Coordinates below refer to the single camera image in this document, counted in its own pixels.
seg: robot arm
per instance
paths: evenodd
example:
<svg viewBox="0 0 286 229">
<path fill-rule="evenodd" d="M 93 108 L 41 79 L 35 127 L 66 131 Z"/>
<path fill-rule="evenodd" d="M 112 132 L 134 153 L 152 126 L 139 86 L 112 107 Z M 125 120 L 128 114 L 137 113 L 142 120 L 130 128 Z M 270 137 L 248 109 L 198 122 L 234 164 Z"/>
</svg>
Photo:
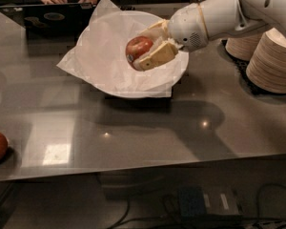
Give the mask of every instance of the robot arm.
<svg viewBox="0 0 286 229">
<path fill-rule="evenodd" d="M 157 23 L 142 33 L 148 35 L 155 27 L 167 33 L 171 38 L 169 48 L 175 50 L 166 52 L 162 48 L 148 55 L 148 60 L 140 59 L 138 68 L 143 71 L 171 61 L 178 50 L 193 52 L 218 38 L 242 37 L 270 28 L 277 28 L 286 37 L 286 0 L 206 0 L 178 10 L 169 21 Z"/>
</svg>

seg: black laptop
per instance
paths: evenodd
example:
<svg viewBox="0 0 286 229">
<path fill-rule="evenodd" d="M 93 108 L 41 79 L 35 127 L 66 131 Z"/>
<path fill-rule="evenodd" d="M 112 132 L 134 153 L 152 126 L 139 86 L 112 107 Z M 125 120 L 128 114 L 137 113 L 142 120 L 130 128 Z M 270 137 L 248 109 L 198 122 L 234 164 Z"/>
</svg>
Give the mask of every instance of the black laptop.
<svg viewBox="0 0 286 229">
<path fill-rule="evenodd" d="M 83 31 L 95 7 L 91 3 L 5 5 L 0 12 L 29 31 L 55 35 Z"/>
</svg>

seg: white plate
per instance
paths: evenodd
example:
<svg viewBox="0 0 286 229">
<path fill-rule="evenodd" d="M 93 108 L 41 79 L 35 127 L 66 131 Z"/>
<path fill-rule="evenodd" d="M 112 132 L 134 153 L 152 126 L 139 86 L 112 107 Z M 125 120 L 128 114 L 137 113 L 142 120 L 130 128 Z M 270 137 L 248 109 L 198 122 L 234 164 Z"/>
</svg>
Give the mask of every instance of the white plate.
<svg viewBox="0 0 286 229">
<path fill-rule="evenodd" d="M 187 52 L 179 52 L 171 62 L 145 72 L 132 69 L 125 56 L 127 42 L 139 33 L 130 29 L 146 29 L 161 19 L 135 10 L 95 16 L 58 67 L 106 94 L 123 98 L 171 96 L 172 86 L 188 67 Z"/>
</svg>

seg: gray table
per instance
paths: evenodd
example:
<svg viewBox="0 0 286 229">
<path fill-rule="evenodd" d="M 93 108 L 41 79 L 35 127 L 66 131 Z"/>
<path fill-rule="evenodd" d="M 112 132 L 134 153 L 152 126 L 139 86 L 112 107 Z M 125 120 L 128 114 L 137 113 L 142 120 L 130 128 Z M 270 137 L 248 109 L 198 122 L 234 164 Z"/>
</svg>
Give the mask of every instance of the gray table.
<svg viewBox="0 0 286 229">
<path fill-rule="evenodd" d="M 220 41 L 190 54 L 171 99 L 137 100 L 57 68 L 74 45 L 0 14 L 0 180 L 286 154 L 286 95 L 251 95 Z"/>
</svg>

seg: stack of plates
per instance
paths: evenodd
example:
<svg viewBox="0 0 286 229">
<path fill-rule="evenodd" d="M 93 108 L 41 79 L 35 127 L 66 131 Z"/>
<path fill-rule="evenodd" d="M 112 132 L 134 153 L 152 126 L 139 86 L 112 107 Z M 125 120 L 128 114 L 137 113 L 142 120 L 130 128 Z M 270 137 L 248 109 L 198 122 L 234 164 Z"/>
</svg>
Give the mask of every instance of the stack of plates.
<svg viewBox="0 0 286 229">
<path fill-rule="evenodd" d="M 229 38 L 226 51 L 235 58 L 250 61 L 263 33 L 241 37 Z"/>
<path fill-rule="evenodd" d="M 258 87 L 286 94 L 286 39 L 278 30 L 263 34 L 246 74 Z"/>
</svg>

